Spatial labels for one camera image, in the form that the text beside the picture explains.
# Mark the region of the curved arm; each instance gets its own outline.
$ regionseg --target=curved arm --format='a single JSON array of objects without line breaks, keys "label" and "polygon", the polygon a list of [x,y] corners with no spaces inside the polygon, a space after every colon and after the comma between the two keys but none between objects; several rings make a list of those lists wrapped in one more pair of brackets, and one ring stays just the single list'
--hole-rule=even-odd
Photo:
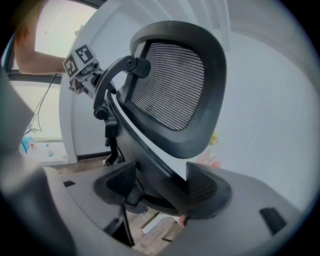
[{"label": "curved arm", "polygon": [[137,67],[135,57],[128,55],[114,61],[104,72],[97,83],[97,88],[93,96],[93,109],[102,106],[105,100],[106,91],[116,94],[116,89],[111,84],[111,80],[121,71],[133,71]]},{"label": "curved arm", "polygon": [[45,1],[40,1],[20,24],[14,36],[14,55],[22,74],[64,73],[64,58],[35,51],[37,23]]}]

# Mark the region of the black plastic arm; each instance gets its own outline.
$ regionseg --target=black plastic arm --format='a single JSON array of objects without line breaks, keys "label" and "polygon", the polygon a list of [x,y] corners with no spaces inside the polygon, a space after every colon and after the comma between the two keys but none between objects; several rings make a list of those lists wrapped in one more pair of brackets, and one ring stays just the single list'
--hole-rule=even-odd
[{"label": "black plastic arm", "polygon": [[135,58],[131,55],[117,59],[105,70],[97,83],[93,96],[93,109],[102,106],[107,90],[116,94],[117,90],[111,81],[118,73],[125,71],[139,78],[145,78],[149,74],[150,68],[150,62],[146,59]]}]

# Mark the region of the hand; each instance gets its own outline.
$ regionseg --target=hand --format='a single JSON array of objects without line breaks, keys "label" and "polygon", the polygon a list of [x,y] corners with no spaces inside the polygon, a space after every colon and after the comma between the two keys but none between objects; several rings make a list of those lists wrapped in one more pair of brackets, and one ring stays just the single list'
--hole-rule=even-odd
[{"label": "hand", "polygon": [[187,216],[186,215],[181,215],[179,218],[179,225],[182,227],[186,227],[187,225]]},{"label": "hand", "polygon": [[47,75],[64,73],[64,58],[35,51],[37,24],[47,0],[29,0],[36,2],[32,11],[17,28],[14,35],[14,55],[21,74]]}]

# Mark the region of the white wall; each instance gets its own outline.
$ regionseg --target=white wall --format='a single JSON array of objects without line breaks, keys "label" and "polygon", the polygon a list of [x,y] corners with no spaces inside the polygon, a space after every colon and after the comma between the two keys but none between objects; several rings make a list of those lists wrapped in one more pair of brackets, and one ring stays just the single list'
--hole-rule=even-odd
[{"label": "white wall", "polygon": [[68,156],[62,141],[35,142],[34,146],[27,150],[27,157],[37,160],[42,166],[65,165],[68,163]]},{"label": "white wall", "polygon": [[[162,0],[148,1],[148,4],[146,0],[121,3],[109,0],[103,5],[75,42],[75,46],[90,43],[103,68],[129,54],[130,40],[137,30],[161,19],[186,19],[201,24],[221,40],[221,32],[213,29],[217,21],[212,17],[215,7],[211,1],[201,0],[198,4],[192,0],[175,1],[172,9],[170,1]],[[190,13],[190,6],[197,10],[195,17]],[[290,61],[294,57],[288,58],[273,45],[268,46],[238,31],[230,34],[230,52],[226,53],[226,59],[226,90],[215,129],[220,143],[213,147],[216,159],[224,169],[262,180],[304,211],[318,189],[320,166],[319,96],[306,76],[308,73],[303,73],[301,66]],[[117,88],[123,85],[125,77],[120,74],[114,79]],[[99,132],[100,128],[96,127],[95,133],[84,137],[90,130],[84,119],[89,122],[92,114],[88,111],[85,115],[77,109],[81,106],[82,110],[92,110],[92,102],[82,96],[75,96],[73,100],[73,106],[77,107],[72,108],[71,134],[77,151],[85,147],[89,139],[99,142],[103,129]],[[163,152],[125,118],[156,154],[186,177],[186,160]],[[84,150],[89,152],[96,147],[92,145]]]},{"label": "white wall", "polygon": [[77,156],[109,151],[105,146],[102,121],[94,117],[93,102],[84,93],[75,94],[69,87],[68,77],[61,80],[59,118],[61,134],[68,155],[68,163],[76,163]]},{"label": "white wall", "polygon": [[280,1],[226,1],[231,31],[255,38],[280,52],[299,67],[320,94],[318,55],[304,29]]}]

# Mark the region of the window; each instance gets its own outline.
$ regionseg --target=window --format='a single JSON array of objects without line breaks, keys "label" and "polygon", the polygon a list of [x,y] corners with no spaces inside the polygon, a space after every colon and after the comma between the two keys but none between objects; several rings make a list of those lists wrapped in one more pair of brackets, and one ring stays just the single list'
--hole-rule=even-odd
[{"label": "window", "polygon": [[[72,49],[79,31],[104,1],[87,0],[85,4],[70,0],[49,0],[43,8],[37,24],[35,50],[37,52],[65,58]],[[1,63],[11,81],[36,81],[49,83],[53,75],[20,74],[14,57],[13,42],[9,43]],[[57,75],[54,84],[61,83]]]},{"label": "window", "polygon": [[67,57],[76,40],[75,34],[95,12],[96,9],[78,2],[50,0],[39,17],[35,50]]},{"label": "window", "polygon": [[[48,83],[34,81],[11,81],[11,85],[33,111],[36,110],[49,86]],[[28,136],[32,137],[34,141],[62,141],[59,121],[59,94],[60,85],[52,84],[39,113],[42,131],[28,133]],[[37,118],[33,122],[32,128],[40,129]]]}]

